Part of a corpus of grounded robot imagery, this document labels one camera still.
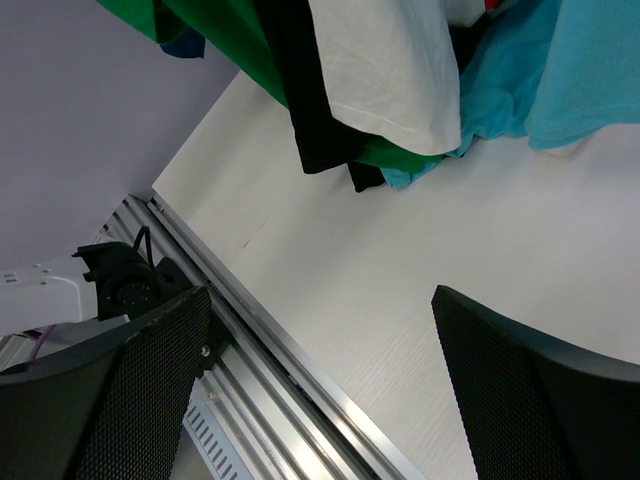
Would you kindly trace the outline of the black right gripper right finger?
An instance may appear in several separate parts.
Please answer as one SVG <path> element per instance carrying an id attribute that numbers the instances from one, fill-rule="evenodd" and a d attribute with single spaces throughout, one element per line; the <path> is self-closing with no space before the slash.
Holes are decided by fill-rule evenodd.
<path id="1" fill-rule="evenodd" d="M 431 301 L 481 479 L 636 479 L 639 367 L 444 285 Z"/>

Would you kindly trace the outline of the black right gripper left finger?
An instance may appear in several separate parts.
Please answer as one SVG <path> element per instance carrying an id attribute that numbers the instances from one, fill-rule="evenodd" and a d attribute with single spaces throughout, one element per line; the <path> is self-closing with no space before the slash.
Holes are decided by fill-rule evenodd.
<path id="1" fill-rule="evenodd" d="M 170 478 L 210 308 L 193 288 L 2 371 L 2 478 Z"/>

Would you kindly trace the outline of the green t shirt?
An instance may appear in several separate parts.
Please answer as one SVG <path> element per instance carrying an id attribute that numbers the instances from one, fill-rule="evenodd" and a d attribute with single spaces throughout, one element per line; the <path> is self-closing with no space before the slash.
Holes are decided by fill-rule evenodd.
<path id="1" fill-rule="evenodd" d="M 193 28 L 290 114 L 302 169 L 356 162 L 417 173 L 439 156 L 411 153 L 331 113 L 305 1 L 104 1 L 102 7 L 159 45 Z"/>

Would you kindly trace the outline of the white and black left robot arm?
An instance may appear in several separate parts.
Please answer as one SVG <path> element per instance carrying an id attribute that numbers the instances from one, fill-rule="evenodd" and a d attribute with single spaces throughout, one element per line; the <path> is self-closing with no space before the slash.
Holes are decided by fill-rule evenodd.
<path id="1" fill-rule="evenodd" d="M 141 317 L 195 286 L 171 258 L 154 260 L 151 229 L 129 244 L 105 239 L 71 255 L 1 272 L 1 350 L 20 338 L 38 357 L 63 324 Z"/>

